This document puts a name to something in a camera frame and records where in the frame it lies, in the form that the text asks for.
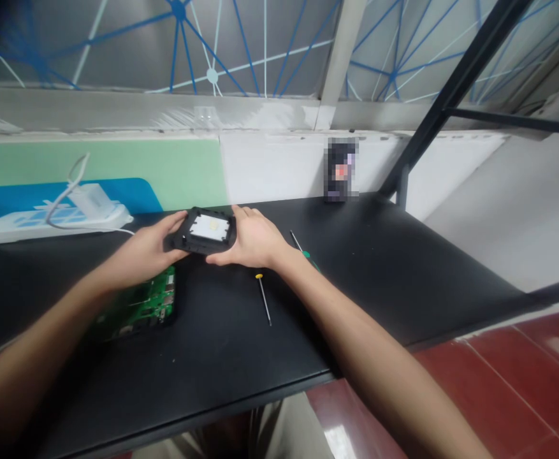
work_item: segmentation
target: white wall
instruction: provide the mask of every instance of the white wall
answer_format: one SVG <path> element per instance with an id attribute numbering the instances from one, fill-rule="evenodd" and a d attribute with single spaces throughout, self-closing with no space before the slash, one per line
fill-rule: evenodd
<path id="1" fill-rule="evenodd" d="M 348 131 L 220 134 L 224 178 L 232 203 L 323 195 L 323 154 L 331 137 L 358 137 L 356 185 L 377 190 L 412 133 Z M 505 135 L 443 132 L 409 175 L 407 211 L 423 220 L 488 158 Z"/>
<path id="2" fill-rule="evenodd" d="M 425 223 L 523 291 L 559 282 L 559 134 L 512 137 Z"/>

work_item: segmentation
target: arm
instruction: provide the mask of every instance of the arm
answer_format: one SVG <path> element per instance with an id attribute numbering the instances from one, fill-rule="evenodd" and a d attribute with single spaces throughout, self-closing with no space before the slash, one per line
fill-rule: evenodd
<path id="1" fill-rule="evenodd" d="M 321 329 L 345 377 L 409 456 L 491 458 L 428 372 L 328 282 L 256 209 L 233 206 L 235 245 L 207 261 L 275 270 Z"/>
<path id="2" fill-rule="evenodd" d="M 145 282 L 187 255 L 163 252 L 163 239 L 186 212 L 177 212 L 131 237 L 10 347 L 0 353 L 0 443 L 13 442 L 26 426 L 67 357 L 113 293 Z"/>

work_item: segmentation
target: white charger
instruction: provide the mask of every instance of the white charger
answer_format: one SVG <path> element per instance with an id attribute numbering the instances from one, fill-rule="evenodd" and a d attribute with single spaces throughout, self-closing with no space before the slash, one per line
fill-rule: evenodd
<path id="1" fill-rule="evenodd" d="M 76 186 L 67 197 L 88 220 L 103 220 L 115 209 L 115 204 L 99 184 Z"/>

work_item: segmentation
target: green circuit board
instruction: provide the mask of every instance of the green circuit board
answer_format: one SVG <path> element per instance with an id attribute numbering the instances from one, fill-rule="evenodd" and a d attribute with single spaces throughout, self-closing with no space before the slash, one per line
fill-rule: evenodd
<path id="1" fill-rule="evenodd" d="M 91 327 L 94 340 L 109 341 L 163 325 L 173 314 L 175 268 L 121 292 Z"/>

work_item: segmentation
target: desk surface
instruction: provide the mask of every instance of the desk surface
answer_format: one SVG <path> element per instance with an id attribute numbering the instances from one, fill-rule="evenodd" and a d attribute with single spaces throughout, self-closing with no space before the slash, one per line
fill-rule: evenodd
<path id="1" fill-rule="evenodd" d="M 374 194 L 349 203 L 305 198 L 255 207 L 289 242 L 293 230 L 322 273 L 411 349 L 540 307 Z M 134 224 L 160 217 L 140 215 Z M 0 246 L 0 343 L 125 239 L 113 233 Z M 254 270 L 210 266 L 196 255 L 176 268 L 175 322 L 83 346 L 27 434 L 31 454 L 108 456 L 338 375 L 302 304 L 273 272 L 264 277 L 269 327 Z"/>

